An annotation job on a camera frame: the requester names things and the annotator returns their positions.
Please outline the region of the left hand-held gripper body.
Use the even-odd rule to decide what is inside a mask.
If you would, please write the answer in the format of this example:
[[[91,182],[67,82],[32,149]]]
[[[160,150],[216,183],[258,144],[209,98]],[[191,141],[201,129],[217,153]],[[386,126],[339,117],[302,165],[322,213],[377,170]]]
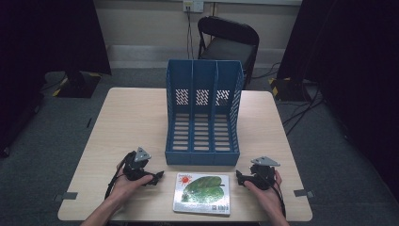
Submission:
[[[128,153],[125,157],[123,173],[130,181],[135,181],[147,175],[144,170],[152,156],[143,148],[138,147],[136,151]]]

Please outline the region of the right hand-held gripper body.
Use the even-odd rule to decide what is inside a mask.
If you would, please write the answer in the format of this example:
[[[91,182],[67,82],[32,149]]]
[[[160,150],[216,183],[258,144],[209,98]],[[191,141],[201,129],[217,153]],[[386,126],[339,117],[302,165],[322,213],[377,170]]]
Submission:
[[[260,190],[267,190],[275,183],[275,167],[280,163],[267,157],[261,156],[251,160],[250,172],[254,177],[253,184]]]

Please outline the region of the green leaf picture book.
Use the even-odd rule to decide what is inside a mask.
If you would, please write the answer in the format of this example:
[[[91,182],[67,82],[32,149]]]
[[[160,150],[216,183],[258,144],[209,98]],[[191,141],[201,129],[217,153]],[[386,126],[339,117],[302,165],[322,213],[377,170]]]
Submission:
[[[229,216],[231,214],[229,176],[179,172],[176,176],[173,211]]]

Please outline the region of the blue plastic file rack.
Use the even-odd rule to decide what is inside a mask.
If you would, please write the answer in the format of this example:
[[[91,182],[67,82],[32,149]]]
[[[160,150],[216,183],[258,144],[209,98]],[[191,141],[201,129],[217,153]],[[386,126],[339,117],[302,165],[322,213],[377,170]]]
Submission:
[[[167,69],[169,165],[234,166],[244,83],[236,60],[172,59]]]

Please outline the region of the person's left hand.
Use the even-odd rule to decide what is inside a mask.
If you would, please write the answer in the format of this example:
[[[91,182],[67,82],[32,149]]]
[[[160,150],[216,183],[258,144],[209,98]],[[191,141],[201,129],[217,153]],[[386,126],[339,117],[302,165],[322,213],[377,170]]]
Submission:
[[[117,179],[109,196],[106,198],[107,201],[111,201],[116,206],[124,205],[140,186],[152,180],[151,175],[145,175],[138,180],[130,181],[123,173],[123,166],[124,163],[122,162],[118,164]]]

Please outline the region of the person's right hand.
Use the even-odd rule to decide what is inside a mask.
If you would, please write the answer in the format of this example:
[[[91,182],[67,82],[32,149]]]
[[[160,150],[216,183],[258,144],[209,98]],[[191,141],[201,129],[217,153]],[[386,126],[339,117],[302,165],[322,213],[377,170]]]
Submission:
[[[274,188],[269,188],[267,190],[260,190],[250,181],[244,182],[245,187],[255,195],[270,221],[278,218],[285,219],[279,200],[279,186],[282,180],[277,170],[275,171],[275,179]]]

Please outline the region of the grey tape strip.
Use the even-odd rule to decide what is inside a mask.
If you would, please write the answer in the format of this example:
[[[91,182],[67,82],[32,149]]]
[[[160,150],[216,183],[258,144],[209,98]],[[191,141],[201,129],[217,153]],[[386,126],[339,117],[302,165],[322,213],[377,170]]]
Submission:
[[[55,202],[62,202],[64,200],[75,200],[77,198],[78,192],[64,192],[62,194],[57,194],[54,196]]]
[[[312,190],[306,190],[306,189],[298,189],[294,191],[294,194],[296,197],[307,197],[307,198],[314,198],[314,192]]]

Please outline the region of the black stand base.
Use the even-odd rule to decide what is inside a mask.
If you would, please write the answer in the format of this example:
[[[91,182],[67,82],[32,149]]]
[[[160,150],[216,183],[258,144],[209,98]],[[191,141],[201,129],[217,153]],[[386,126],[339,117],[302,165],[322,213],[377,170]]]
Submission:
[[[90,98],[101,80],[98,73],[80,71],[66,72],[53,96],[58,98]]]
[[[268,80],[273,96],[283,102],[308,102],[311,97],[301,82],[291,78]]]

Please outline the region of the black folding chair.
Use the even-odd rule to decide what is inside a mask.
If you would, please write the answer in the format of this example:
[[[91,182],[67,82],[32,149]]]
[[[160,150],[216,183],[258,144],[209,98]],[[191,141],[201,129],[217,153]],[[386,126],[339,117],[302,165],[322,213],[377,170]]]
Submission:
[[[248,24],[206,16],[198,21],[198,30],[198,59],[239,60],[245,75],[245,89],[251,80],[260,43],[255,29]]]

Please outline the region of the white wall socket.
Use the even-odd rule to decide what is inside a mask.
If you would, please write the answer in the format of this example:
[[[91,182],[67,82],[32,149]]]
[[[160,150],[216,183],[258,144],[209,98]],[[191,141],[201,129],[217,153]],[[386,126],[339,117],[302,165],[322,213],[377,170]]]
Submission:
[[[204,2],[200,0],[183,0],[183,11],[202,13],[204,11]]]

